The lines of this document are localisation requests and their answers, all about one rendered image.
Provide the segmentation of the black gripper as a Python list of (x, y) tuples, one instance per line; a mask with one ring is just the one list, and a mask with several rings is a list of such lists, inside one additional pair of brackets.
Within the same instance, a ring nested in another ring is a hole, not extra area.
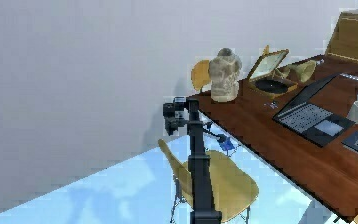
[[(185, 105), (183, 103), (165, 103), (163, 105), (163, 117), (165, 120), (165, 130), (171, 136), (180, 127), (184, 127), (187, 120), (184, 118)], [(217, 141), (225, 141), (227, 136), (225, 134), (213, 133), (211, 127), (212, 121), (203, 123), (203, 133), (214, 137)]]

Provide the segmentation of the small blue object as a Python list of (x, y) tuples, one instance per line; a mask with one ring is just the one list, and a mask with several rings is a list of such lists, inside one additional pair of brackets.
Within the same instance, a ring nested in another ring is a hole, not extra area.
[(237, 151), (237, 148), (232, 143), (231, 139), (226, 135), (220, 135), (218, 140), (220, 148), (230, 157)]

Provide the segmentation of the brown wooden table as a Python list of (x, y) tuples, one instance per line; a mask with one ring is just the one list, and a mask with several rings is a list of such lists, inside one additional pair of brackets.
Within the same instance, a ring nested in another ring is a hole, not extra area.
[(209, 92), (196, 94), (200, 111), (277, 171), (346, 222), (358, 222), (358, 152), (343, 144), (354, 140), (358, 125), (330, 136), (320, 130), (317, 143), (273, 117), (299, 93), (271, 99), (240, 82), (236, 100), (217, 103)]

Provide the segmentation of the grey stone bust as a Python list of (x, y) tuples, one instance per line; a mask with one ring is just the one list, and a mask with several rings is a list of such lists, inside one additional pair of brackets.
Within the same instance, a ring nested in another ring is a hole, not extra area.
[(239, 91), (240, 58), (230, 48), (222, 48), (209, 63), (211, 98), (216, 102), (233, 101)]

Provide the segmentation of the black laptop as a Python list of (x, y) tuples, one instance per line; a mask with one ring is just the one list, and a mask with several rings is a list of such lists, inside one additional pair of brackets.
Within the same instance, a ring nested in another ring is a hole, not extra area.
[(354, 121), (310, 102), (314, 95), (337, 76), (338, 74), (333, 74), (305, 86), (273, 116), (273, 120), (315, 145), (325, 147), (355, 124)]

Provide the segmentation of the brass gramophone horn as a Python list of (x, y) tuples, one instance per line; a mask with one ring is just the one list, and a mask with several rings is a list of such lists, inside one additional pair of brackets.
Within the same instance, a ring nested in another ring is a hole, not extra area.
[(291, 71), (294, 71), (300, 83), (307, 82), (313, 75), (317, 62), (309, 60), (302, 64), (289, 64), (282, 71), (275, 70), (275, 73), (282, 78), (287, 78)]

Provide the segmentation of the light wooden cabinet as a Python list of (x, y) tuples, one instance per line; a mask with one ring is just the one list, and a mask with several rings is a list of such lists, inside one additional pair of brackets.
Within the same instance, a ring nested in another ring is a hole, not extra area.
[(358, 9), (340, 14), (325, 55), (358, 63)]

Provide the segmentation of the wooden record player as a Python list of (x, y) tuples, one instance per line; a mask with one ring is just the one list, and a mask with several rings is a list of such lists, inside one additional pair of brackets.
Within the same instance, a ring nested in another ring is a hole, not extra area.
[(260, 56), (247, 76), (249, 86), (271, 99), (295, 90), (298, 84), (277, 72), (288, 53), (289, 50), (284, 49)]

